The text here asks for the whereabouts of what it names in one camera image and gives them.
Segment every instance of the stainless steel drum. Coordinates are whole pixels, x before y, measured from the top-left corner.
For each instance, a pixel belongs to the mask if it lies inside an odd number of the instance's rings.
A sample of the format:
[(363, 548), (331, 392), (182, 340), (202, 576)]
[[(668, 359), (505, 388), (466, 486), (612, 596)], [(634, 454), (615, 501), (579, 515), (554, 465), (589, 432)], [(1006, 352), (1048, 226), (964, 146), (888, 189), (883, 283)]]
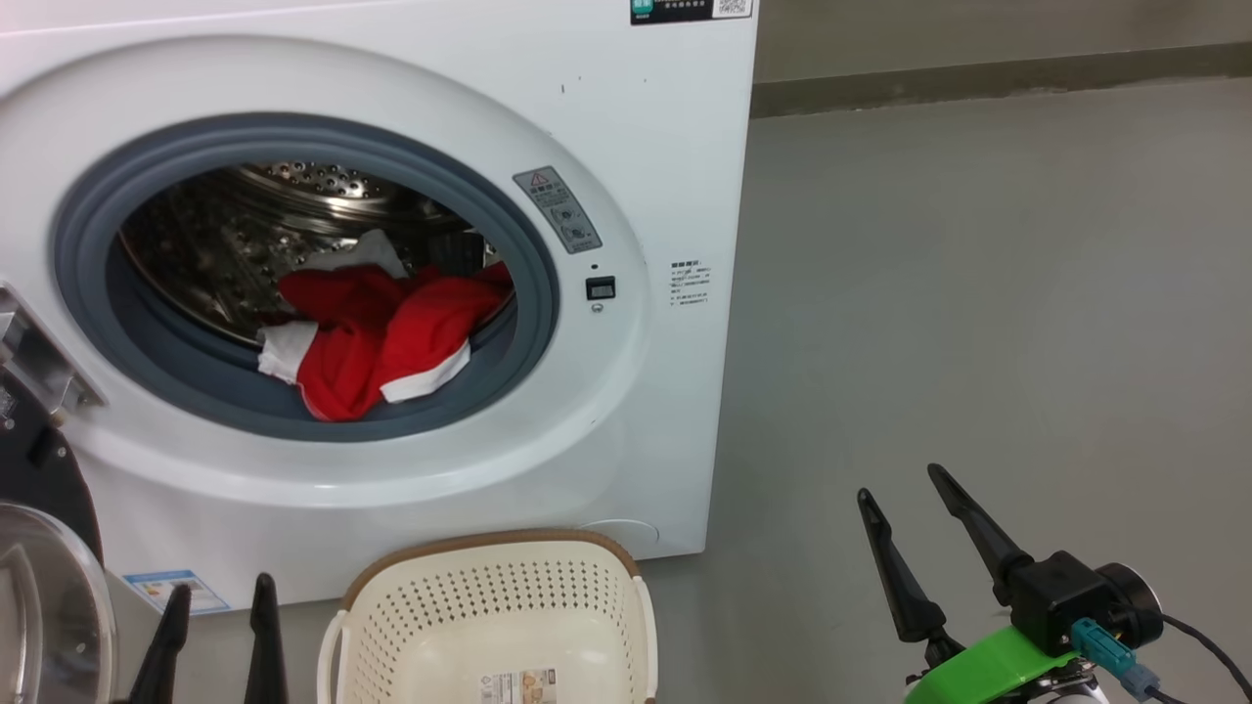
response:
[(121, 227), (145, 279), (193, 319), (258, 346), (263, 326), (297, 319), (278, 281), (314, 252), (383, 229), (411, 272), (470, 276), (496, 254), (434, 200), (341, 164), (282, 162), (212, 172), (149, 199)]

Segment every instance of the door hinge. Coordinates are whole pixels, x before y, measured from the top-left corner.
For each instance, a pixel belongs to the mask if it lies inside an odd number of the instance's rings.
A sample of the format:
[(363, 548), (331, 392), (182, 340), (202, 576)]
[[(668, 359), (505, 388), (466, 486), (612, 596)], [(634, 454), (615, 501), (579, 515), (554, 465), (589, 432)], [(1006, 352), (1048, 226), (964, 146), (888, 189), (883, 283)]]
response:
[(21, 382), (54, 425), (79, 406), (103, 406), (70, 360), (53, 343), (13, 291), (0, 283), (0, 367)]

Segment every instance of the washing machine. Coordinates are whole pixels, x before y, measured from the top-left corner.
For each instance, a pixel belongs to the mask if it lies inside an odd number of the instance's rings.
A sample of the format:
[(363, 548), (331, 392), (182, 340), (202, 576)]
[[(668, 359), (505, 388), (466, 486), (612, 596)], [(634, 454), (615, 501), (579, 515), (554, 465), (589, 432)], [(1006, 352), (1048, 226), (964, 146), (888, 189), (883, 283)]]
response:
[[(482, 531), (702, 550), (756, 10), (6, 1), (0, 441), (38, 400), (90, 495), (68, 522), (195, 613)], [(284, 271), (378, 223), (512, 292), (437, 391), (324, 422), (255, 333)]]

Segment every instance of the gray floor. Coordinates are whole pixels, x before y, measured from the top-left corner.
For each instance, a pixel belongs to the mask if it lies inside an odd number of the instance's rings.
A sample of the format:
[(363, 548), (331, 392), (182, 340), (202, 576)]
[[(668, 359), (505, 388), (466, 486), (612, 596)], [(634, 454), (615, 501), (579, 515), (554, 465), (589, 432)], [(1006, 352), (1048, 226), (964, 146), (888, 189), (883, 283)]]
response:
[[(1004, 625), (928, 461), (1037, 556), (1136, 565), (1252, 665), (1248, 115), (1243, 80), (755, 123), (710, 545), (645, 567), (661, 700), (899, 701), (920, 648), (863, 485), (957, 638)], [(119, 601), (129, 678), (155, 616)], [(295, 701), (331, 613), (283, 614)], [(195, 621), (179, 701), (232, 700), (249, 643), (242, 614)], [(1178, 634), (1142, 658), (1236, 700)]]

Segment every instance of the laundry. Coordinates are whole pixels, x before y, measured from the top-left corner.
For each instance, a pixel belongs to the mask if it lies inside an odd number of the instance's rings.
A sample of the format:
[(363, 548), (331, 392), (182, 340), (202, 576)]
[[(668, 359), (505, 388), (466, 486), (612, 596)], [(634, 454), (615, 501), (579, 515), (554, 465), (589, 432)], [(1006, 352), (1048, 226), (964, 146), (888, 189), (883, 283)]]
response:
[(372, 230), (279, 281), (308, 319), (262, 328), (258, 368), (297, 386), (318, 420), (358, 420), (382, 398), (427, 396), (454, 378), (470, 363), (470, 333), (511, 288), (503, 264), (475, 278), (434, 267), (408, 277), (386, 236)]

